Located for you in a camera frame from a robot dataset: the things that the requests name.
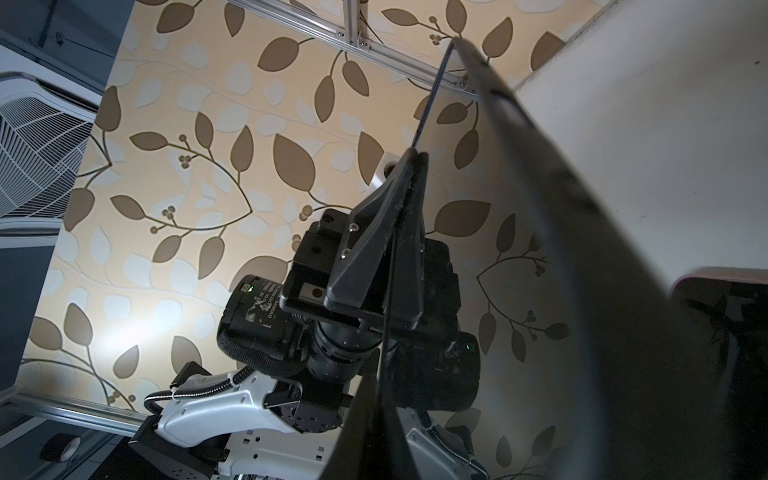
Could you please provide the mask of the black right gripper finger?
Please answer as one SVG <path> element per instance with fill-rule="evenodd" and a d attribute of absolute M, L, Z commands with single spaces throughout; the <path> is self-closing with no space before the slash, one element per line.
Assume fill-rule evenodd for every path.
<path fill-rule="evenodd" d="M 385 355 L 367 369 L 322 479 L 417 479 L 418 470 L 392 402 Z"/>

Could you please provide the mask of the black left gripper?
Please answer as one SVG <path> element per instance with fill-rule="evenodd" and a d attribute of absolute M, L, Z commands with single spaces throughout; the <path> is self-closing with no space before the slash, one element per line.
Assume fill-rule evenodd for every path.
<path fill-rule="evenodd" d="M 346 332 L 448 351 L 458 340 L 459 286 L 450 252 L 426 237 L 429 157 L 408 149 L 350 214 L 328 209 L 305 233 L 282 308 Z"/>

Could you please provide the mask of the black phone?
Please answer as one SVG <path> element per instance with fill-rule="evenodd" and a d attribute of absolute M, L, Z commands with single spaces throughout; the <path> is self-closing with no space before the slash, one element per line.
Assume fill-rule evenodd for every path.
<path fill-rule="evenodd" d="M 580 333 L 575 437 L 558 479 L 723 479 L 729 428 L 704 331 L 671 303 L 562 154 L 469 41 L 457 54 Z"/>

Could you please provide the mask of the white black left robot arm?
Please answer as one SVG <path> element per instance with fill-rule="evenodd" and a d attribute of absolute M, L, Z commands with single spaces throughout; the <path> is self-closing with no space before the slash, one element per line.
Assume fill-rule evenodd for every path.
<path fill-rule="evenodd" d="M 446 244 L 425 233 L 428 157 L 408 150 L 350 213 L 304 234 L 283 281 L 246 274 L 219 322 L 237 371 L 184 365 L 130 448 L 170 479 L 484 479 L 466 426 L 477 338 Z"/>

